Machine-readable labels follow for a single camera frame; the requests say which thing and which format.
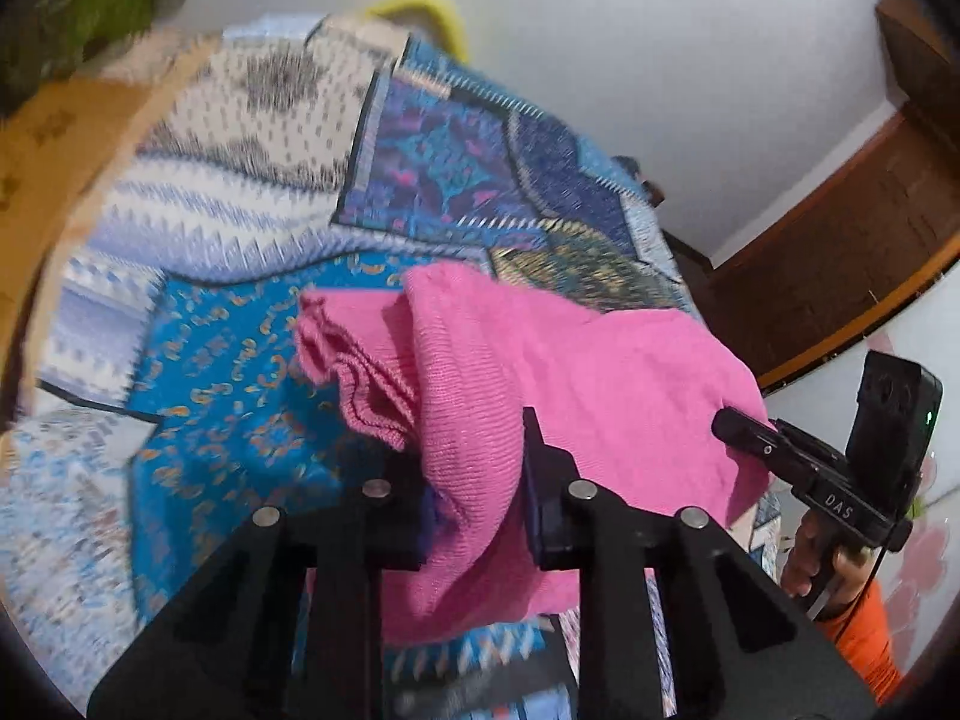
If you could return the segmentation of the orange sleeved forearm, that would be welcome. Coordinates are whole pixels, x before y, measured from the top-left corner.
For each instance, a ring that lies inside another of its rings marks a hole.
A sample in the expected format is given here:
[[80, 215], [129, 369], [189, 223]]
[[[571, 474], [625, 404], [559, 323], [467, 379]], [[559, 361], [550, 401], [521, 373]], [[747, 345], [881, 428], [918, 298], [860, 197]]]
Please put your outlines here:
[[815, 625], [835, 642], [836, 650], [867, 684], [879, 706], [900, 688], [903, 676], [893, 658], [889, 621], [877, 585], [864, 592], [857, 610], [850, 606], [832, 619], [817, 619]]

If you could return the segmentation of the person's right hand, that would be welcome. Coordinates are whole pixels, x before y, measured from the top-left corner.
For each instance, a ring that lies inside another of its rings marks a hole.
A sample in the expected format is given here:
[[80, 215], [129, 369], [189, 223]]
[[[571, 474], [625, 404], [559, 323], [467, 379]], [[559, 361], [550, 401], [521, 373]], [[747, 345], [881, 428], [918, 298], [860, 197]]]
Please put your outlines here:
[[[814, 580], [822, 574], [825, 567], [827, 558], [820, 530], [822, 518], [817, 511], [809, 509], [797, 525], [793, 547], [781, 571], [781, 588], [791, 598], [809, 596], [814, 588]], [[850, 551], [844, 546], [838, 546], [832, 552], [830, 561], [838, 587], [823, 606], [823, 617], [843, 614], [856, 601], [869, 582], [875, 553], [871, 550]]]

